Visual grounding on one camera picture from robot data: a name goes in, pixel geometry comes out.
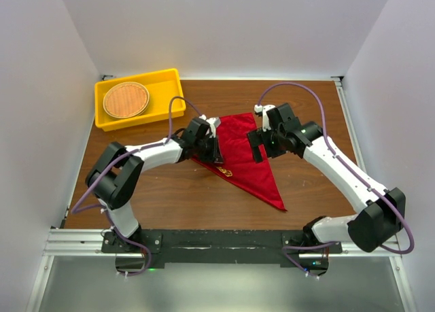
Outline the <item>gold fork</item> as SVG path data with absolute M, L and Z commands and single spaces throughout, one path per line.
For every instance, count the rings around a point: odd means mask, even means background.
M 233 176 L 232 171 L 230 171 L 230 170 L 228 170 L 228 169 L 225 169 L 225 168 L 223 168 L 223 167 L 221 167 L 221 166 L 216 166 L 216 169 L 217 169 L 220 173 L 222 173 L 223 175 L 225 175 L 226 177 L 232 177 L 232 176 Z

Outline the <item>red cloth napkin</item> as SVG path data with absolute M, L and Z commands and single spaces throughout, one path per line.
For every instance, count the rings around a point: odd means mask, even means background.
M 257 129 L 253 114 L 223 116 L 220 120 L 217 137 L 224 163 L 201 162 L 197 157 L 192 160 L 270 206 L 285 211 L 269 162 L 257 163 L 252 156 L 247 134 Z M 216 166 L 232 171 L 233 176 L 226 177 Z

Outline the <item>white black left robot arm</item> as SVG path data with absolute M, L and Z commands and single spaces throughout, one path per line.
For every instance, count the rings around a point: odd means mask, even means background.
M 217 136 L 219 118 L 193 118 L 186 128 L 160 141 L 123 146 L 110 143 L 86 176 L 86 195 L 94 194 L 106 209 L 117 234 L 116 243 L 125 252 L 143 243 L 141 226 L 134 216 L 131 198 L 140 175 L 150 169 L 177 164 L 191 158 L 222 163 Z

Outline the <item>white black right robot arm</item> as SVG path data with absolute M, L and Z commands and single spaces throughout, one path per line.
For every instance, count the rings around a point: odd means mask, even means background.
M 255 162 L 292 153 L 326 176 L 351 204 L 352 215 L 320 216 L 303 228 L 304 248 L 319 252 L 329 242 L 353 242 L 364 252 L 383 246 L 403 229 L 406 197 L 369 177 L 344 155 L 316 122 L 301 124 L 287 104 L 255 105 L 262 126 L 247 134 Z

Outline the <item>yellow plastic tray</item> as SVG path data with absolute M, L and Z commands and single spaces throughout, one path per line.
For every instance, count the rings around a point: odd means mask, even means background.
M 135 117 L 115 119 L 106 114 L 103 109 L 103 99 L 107 92 L 124 82 L 136 82 L 147 88 L 150 102 L 145 111 Z M 181 99 L 171 101 L 173 97 L 183 97 L 178 70 L 175 68 L 118 77 L 97 82 L 94 85 L 94 123 L 104 131 L 114 131 L 121 128 L 139 126 L 184 115 L 186 103 Z

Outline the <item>round woven coaster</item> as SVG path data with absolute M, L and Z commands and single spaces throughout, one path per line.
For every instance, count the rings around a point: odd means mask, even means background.
M 103 98 L 105 113 L 115 119 L 127 119 L 143 113 L 150 103 L 148 89 L 137 82 L 122 82 L 109 89 Z

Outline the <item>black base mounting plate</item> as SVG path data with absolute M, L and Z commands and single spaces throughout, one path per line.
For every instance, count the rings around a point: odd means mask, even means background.
M 151 268 L 164 268 L 170 263 L 199 264 L 278 264 L 293 267 L 288 258 L 306 271 L 321 275 L 328 270 L 329 257 L 340 254 L 334 244 L 313 250 L 286 249 L 285 246 L 307 246 L 300 230 L 143 230 L 142 243 L 150 250 Z

